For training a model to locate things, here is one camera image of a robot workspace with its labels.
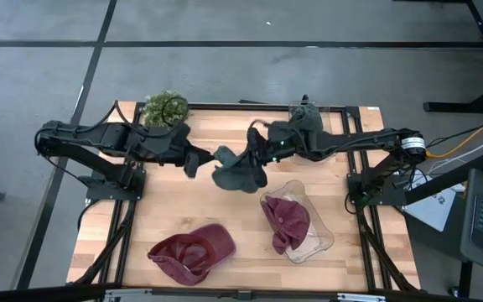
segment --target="yellow cable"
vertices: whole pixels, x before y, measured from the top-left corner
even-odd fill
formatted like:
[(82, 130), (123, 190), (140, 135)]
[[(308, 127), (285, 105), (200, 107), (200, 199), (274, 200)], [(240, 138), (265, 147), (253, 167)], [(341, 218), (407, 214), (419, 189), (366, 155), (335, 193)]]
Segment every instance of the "yellow cable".
[(463, 145), (465, 145), (467, 142), (469, 142), (476, 134), (480, 133), (481, 131), (483, 130), (483, 127), (474, 131), (468, 138), (466, 138), (463, 142), (461, 142), (459, 145), (457, 145), (455, 148), (453, 148), (452, 150), (450, 150), (449, 152), (445, 153), (445, 154), (441, 154), (441, 155), (437, 155), (437, 154), (432, 154), (431, 152), (429, 152), (428, 150), (426, 150), (426, 156), (428, 156), (429, 158), (431, 159), (442, 159), (442, 158), (445, 158), (449, 155), (451, 155), (452, 153), (454, 153), (457, 149), (461, 148)]

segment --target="potted plant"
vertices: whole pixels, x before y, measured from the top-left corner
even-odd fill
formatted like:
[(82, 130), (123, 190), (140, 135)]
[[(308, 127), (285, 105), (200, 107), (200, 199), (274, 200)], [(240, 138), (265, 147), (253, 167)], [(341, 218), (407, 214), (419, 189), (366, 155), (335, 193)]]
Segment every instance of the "potted plant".
[(176, 91), (147, 96), (143, 108), (145, 125), (171, 128), (188, 117), (187, 101)]

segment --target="maroon cloth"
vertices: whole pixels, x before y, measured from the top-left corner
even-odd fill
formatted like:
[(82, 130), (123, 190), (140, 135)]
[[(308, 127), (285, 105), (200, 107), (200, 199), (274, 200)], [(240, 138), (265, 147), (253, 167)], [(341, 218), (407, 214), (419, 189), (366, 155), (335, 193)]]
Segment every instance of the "maroon cloth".
[(266, 196), (260, 205), (267, 221), (275, 231), (272, 245), (275, 251), (283, 254), (286, 247), (298, 248), (309, 231), (310, 216), (307, 209), (297, 201)]
[(235, 251), (236, 244), (228, 231), (222, 225), (212, 223), (159, 242), (148, 252), (148, 258), (174, 281), (196, 285)]

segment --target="wooden table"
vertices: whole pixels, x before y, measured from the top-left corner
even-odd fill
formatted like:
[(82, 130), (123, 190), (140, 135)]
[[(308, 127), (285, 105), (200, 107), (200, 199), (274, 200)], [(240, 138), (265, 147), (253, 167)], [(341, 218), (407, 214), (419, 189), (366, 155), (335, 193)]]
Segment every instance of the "wooden table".
[[(121, 102), (124, 115), (131, 119), (136, 102)], [(364, 131), (382, 129), (377, 107), (360, 107)], [(253, 119), (288, 120), (287, 112), (192, 110), (190, 142), (215, 151), (225, 144), (236, 154), (246, 147), (246, 132)], [(322, 113), (326, 131), (343, 133), (339, 113)], [(116, 112), (109, 119), (119, 122)], [(263, 128), (260, 133), (267, 133)], [(368, 152), (371, 166), (387, 154)], [(356, 155), (358, 170), (361, 161)], [(228, 261), (214, 268), (207, 279), (194, 288), (276, 289), (313, 291), (366, 291), (356, 217), (344, 209), (345, 175), (349, 172), (345, 153), (324, 163), (299, 164), (284, 159), (265, 167), (268, 185), (255, 194), (222, 190), (211, 173), (218, 162), (201, 166), (194, 180), (181, 168), (145, 164), (148, 172), (143, 198), (137, 203), (123, 285), (181, 288), (151, 260), (147, 252), (158, 242), (176, 233), (187, 233), (205, 224), (218, 222), (234, 238), (237, 251)], [(290, 180), (303, 182), (319, 216), (335, 235), (334, 245), (302, 264), (293, 264), (272, 247), (272, 229), (259, 205), (260, 196), (276, 190)], [(104, 248), (114, 201), (103, 200), (83, 217), (68, 281), (78, 279)], [(408, 281), (419, 288), (417, 269), (403, 217), (391, 207), (378, 207), (385, 248)], [(108, 281), (114, 280), (118, 250), (113, 253)], [(378, 287), (382, 287), (377, 256), (371, 251)]]

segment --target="concrete floor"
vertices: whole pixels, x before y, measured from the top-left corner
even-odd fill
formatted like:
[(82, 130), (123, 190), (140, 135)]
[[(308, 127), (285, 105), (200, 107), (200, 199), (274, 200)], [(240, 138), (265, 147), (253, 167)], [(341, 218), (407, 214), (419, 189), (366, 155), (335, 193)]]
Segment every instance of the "concrete floor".
[[(483, 3), (476, 3), (483, 14)], [(0, 39), (96, 40), (107, 4), (108, 0), (64, 4), (0, 0)], [(107, 40), (477, 41), (478, 37), (465, 5), (390, 0), (127, 0), (118, 2), (107, 34)], [(52, 171), (35, 155), (34, 132), (50, 119), (70, 119), (91, 54), (88, 48), (0, 49), (0, 190), (7, 192), (0, 202), (0, 290), (12, 287)], [(417, 129), (431, 139), (483, 122), (483, 115), (421, 110), (426, 101), (467, 102), (483, 93), (483, 51), (104, 49), (81, 123), (96, 121), (114, 99), (141, 101), (162, 89), (180, 91), (191, 102), (245, 98), (289, 103), (306, 93), (325, 105), (379, 106), (386, 126)], [(89, 173), (72, 163), (69, 170)], [(64, 178), (32, 286), (64, 283), (85, 191), (72, 178)], [(460, 263), (414, 237), (411, 240), (423, 289), (445, 294), (457, 284)], [(483, 268), (478, 266), (471, 296), (483, 298)]]

